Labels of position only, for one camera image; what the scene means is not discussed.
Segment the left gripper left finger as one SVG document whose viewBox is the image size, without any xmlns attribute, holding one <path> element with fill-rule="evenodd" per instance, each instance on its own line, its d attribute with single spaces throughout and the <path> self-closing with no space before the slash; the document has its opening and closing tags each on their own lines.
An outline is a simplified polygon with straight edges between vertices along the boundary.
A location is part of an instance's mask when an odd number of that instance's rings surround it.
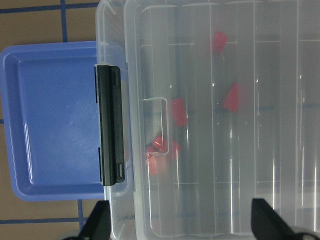
<svg viewBox="0 0 320 240">
<path fill-rule="evenodd" d="M 78 240 L 108 240 L 111 236 L 111 210 L 108 200 L 98 201 L 80 231 Z"/>
</svg>

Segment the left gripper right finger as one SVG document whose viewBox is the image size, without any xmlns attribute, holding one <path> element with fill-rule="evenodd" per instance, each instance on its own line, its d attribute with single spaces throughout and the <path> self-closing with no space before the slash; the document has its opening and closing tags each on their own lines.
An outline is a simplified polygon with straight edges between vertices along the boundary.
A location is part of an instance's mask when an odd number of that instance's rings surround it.
<svg viewBox="0 0 320 240">
<path fill-rule="evenodd" d="M 251 231 L 257 240 L 296 240 L 295 232 L 263 198 L 251 201 Z"/>
</svg>

